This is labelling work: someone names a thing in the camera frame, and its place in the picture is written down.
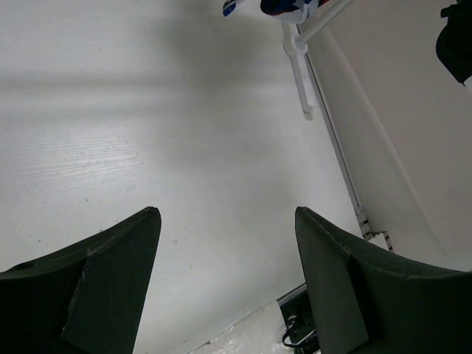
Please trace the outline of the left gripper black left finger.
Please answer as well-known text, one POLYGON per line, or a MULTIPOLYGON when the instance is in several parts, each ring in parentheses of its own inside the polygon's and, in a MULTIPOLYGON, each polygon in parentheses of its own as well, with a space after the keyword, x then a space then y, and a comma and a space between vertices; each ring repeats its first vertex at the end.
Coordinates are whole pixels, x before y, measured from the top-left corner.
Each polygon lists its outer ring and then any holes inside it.
POLYGON ((162 217, 149 206, 1 273, 2 353, 132 353, 162 217))

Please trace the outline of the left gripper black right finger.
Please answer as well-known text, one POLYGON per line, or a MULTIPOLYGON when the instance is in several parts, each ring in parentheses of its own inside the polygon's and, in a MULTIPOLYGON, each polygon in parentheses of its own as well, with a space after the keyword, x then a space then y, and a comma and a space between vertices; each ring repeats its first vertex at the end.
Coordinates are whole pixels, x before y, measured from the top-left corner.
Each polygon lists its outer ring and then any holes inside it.
POLYGON ((323 353, 469 353, 471 274, 384 250, 311 209, 295 232, 323 353))

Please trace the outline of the blue white red patterned trousers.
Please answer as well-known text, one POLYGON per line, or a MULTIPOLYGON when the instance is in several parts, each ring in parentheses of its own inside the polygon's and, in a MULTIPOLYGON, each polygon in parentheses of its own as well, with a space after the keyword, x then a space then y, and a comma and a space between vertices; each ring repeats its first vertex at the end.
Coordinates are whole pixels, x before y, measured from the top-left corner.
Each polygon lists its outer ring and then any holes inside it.
POLYGON ((301 24, 328 0, 261 0, 261 11, 286 24, 301 24))

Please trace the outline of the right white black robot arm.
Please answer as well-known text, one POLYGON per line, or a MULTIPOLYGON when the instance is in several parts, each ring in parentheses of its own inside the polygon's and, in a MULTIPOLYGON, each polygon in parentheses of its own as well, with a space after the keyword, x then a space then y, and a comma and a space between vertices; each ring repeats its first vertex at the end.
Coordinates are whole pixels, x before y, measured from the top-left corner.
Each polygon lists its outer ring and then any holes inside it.
POLYGON ((471 1, 456 1, 440 11, 447 23, 436 42, 436 54, 454 79, 471 91, 471 1))

